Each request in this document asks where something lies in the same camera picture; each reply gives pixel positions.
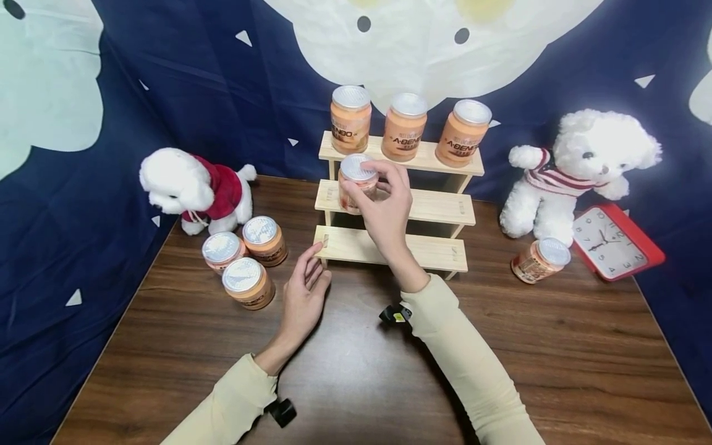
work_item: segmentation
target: wooden table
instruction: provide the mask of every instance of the wooden table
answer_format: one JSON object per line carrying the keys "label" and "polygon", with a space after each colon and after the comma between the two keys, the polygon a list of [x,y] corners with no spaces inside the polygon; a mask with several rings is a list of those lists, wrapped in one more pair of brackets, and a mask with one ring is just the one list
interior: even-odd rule
{"label": "wooden table", "polygon": [[[323,214],[317,184],[261,178],[255,214],[282,226],[287,279]],[[470,272],[450,282],[460,307],[517,384],[548,445],[712,444],[675,359],[633,280],[605,283],[577,258],[535,286],[509,269],[530,241],[511,241],[492,204],[467,227]],[[206,235],[176,226],[87,380],[55,445],[158,444],[246,352],[278,327],[281,296],[240,309],[203,262]],[[324,318],[280,378],[297,418],[263,417],[245,444],[476,444],[463,409],[426,348],[378,314],[397,302],[384,266],[331,263]]]}

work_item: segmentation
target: striped sweater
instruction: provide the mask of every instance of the striped sweater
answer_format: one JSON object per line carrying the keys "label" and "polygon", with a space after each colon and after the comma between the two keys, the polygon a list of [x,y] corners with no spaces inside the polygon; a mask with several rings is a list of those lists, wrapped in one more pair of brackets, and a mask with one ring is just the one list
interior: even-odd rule
{"label": "striped sweater", "polygon": [[548,150],[543,148],[539,150],[541,150],[539,165],[531,170],[526,170],[524,173],[524,179],[532,187],[546,192],[578,198],[595,187],[603,187],[607,184],[571,177],[556,168],[554,159]]}

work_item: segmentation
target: red alarm clock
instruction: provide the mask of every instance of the red alarm clock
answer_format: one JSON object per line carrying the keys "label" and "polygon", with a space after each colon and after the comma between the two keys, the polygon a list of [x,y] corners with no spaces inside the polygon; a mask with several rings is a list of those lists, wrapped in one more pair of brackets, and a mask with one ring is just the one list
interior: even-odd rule
{"label": "red alarm clock", "polygon": [[615,281],[665,261],[665,254],[613,203],[574,220],[574,248],[601,278]]}

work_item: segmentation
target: stuffed toy dog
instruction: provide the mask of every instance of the stuffed toy dog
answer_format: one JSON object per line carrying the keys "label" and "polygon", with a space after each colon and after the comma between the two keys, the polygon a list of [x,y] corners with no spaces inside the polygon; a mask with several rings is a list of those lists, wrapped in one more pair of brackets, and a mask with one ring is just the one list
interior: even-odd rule
{"label": "stuffed toy dog", "polygon": [[509,152],[509,163],[524,169],[504,204],[502,231],[519,238],[534,230],[537,239],[573,243],[576,198],[593,189],[618,200],[628,195],[622,176],[661,160],[660,144],[634,117],[583,110],[561,119],[551,152],[523,145]]}
{"label": "stuffed toy dog", "polygon": [[141,162],[138,176],[149,202],[165,214],[181,214],[181,227],[189,235],[206,226],[211,235],[233,231],[252,217],[247,181],[254,181],[257,172],[250,164],[235,172],[177,148],[162,148]]}

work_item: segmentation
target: orange jar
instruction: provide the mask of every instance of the orange jar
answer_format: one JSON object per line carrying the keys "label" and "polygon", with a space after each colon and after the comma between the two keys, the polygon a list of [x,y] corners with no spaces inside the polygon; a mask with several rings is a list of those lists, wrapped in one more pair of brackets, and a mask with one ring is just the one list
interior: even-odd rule
{"label": "orange jar", "polygon": [[342,155],[361,153],[368,146],[371,97],[363,87],[344,85],[331,95],[331,146]]}
{"label": "orange jar", "polygon": [[269,216],[255,216],[242,227],[242,239],[250,254],[265,267],[277,266],[287,258],[282,228]]}
{"label": "orange jar", "polygon": [[528,284],[551,276],[571,262],[569,248],[556,238],[534,241],[531,246],[514,257],[512,272]]}
{"label": "orange jar", "polygon": [[247,248],[236,234],[220,232],[208,236],[203,243],[203,258],[208,266],[222,275],[223,270],[233,261],[247,255]]}
{"label": "orange jar", "polygon": [[472,99],[460,100],[447,117],[435,156],[448,167],[465,167],[485,137],[492,112]]}
{"label": "orange jar", "polygon": [[346,193],[341,186],[343,181],[355,182],[361,191],[373,200],[376,197],[376,183],[378,183],[378,172],[361,168],[361,162],[372,161],[368,155],[348,155],[341,161],[339,168],[339,205],[347,213],[359,215],[356,202]]}
{"label": "orange jar", "polygon": [[417,94],[393,96],[391,108],[386,113],[386,129],[381,144],[383,155],[395,162],[413,159],[423,137],[427,113],[428,102]]}
{"label": "orange jar", "polygon": [[264,266],[252,258],[240,258],[230,263],[222,281],[228,295],[245,309],[262,309],[274,298],[274,283]]}

